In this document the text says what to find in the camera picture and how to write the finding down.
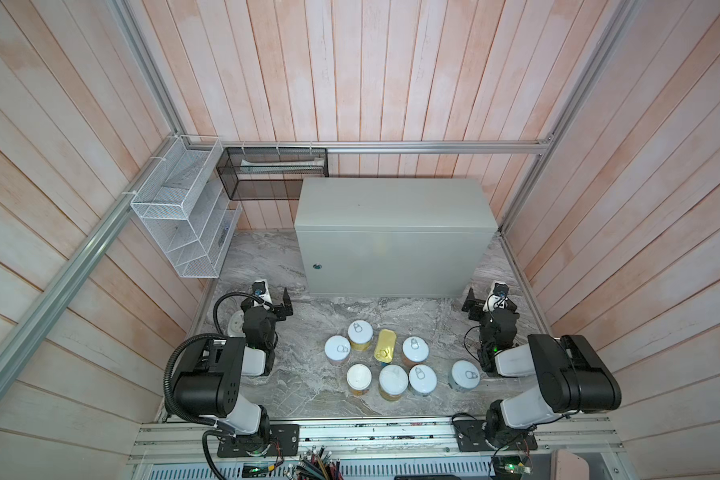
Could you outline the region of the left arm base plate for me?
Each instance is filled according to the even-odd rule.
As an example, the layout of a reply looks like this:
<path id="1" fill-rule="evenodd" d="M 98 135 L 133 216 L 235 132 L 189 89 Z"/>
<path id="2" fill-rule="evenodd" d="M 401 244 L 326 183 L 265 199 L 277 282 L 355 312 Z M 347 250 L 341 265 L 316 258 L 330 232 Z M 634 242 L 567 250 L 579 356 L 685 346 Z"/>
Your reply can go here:
<path id="1" fill-rule="evenodd" d="M 275 423 L 264 425 L 256 433 L 240 435 L 220 442 L 220 458 L 289 457 L 298 453 L 300 426 Z"/>

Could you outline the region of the pink label white can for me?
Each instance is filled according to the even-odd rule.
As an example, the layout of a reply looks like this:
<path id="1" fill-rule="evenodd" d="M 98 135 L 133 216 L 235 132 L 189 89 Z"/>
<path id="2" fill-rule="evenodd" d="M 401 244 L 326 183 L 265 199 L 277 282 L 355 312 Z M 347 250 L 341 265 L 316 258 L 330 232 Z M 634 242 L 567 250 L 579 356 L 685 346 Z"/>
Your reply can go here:
<path id="1" fill-rule="evenodd" d="M 351 352 L 349 340 L 341 335 L 328 338 L 324 344 L 324 354 L 330 364 L 339 366 L 346 362 Z"/>

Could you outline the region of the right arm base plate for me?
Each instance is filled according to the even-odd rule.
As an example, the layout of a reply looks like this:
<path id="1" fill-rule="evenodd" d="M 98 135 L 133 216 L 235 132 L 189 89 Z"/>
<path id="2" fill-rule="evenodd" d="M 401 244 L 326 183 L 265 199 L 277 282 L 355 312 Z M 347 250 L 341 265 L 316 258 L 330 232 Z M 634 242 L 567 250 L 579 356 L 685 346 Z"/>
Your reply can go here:
<path id="1" fill-rule="evenodd" d="M 451 421 L 458 450 L 462 453 L 501 451 L 531 452 L 539 448 L 532 433 L 511 433 L 505 440 L 491 443 L 486 437 L 485 422 L 468 417 Z"/>

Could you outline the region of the yellow can plain lid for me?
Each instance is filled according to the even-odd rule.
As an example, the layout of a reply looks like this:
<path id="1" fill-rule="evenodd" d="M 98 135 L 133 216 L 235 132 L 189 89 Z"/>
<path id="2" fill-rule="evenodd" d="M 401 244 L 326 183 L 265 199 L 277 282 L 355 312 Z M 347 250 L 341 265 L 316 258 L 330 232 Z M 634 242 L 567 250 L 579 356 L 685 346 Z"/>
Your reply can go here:
<path id="1" fill-rule="evenodd" d="M 346 373 L 346 381 L 353 395 L 362 396 L 368 392 L 373 381 L 373 374 L 368 366 L 354 364 Z"/>

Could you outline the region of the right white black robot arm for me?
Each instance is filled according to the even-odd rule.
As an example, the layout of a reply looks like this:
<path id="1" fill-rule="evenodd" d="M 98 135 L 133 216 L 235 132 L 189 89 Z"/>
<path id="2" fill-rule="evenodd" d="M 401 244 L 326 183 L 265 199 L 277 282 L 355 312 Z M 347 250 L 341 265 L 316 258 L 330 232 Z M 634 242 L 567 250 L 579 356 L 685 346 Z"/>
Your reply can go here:
<path id="1" fill-rule="evenodd" d="M 620 385 L 584 336 L 529 334 L 524 344 L 515 342 L 519 313 L 507 284 L 495 282 L 486 299 L 468 290 L 461 310 L 477 323 L 475 359 L 484 373 L 536 380 L 530 389 L 491 403 L 484 426 L 489 445 L 531 443 L 541 425 L 620 407 Z"/>

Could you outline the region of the yellow label white-lid can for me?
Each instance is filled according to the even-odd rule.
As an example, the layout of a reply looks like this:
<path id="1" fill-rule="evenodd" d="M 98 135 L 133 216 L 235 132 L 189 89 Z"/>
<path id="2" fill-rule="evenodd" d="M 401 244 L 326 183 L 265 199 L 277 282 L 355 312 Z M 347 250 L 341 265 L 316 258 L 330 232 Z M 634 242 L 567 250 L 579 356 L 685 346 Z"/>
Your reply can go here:
<path id="1" fill-rule="evenodd" d="M 373 340 L 373 327 L 365 320 L 353 321 L 348 327 L 347 336 L 353 350 L 365 351 Z"/>

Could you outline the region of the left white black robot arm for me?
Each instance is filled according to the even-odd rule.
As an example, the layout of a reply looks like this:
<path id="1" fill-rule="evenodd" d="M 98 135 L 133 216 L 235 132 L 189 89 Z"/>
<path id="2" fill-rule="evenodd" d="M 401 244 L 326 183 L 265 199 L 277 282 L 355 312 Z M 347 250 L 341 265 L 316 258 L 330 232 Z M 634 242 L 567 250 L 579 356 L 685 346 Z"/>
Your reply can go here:
<path id="1" fill-rule="evenodd" d="M 242 300 L 240 336 L 227 335 L 219 322 L 219 307 L 230 298 Z M 292 315 L 289 292 L 284 290 L 282 302 L 274 304 L 264 280 L 255 282 L 250 293 L 220 296 L 212 310 L 215 331 L 184 340 L 169 357 L 163 375 L 166 411 L 224 437 L 269 442 L 266 409 L 244 397 L 241 379 L 271 373 L 279 342 L 276 324 Z"/>

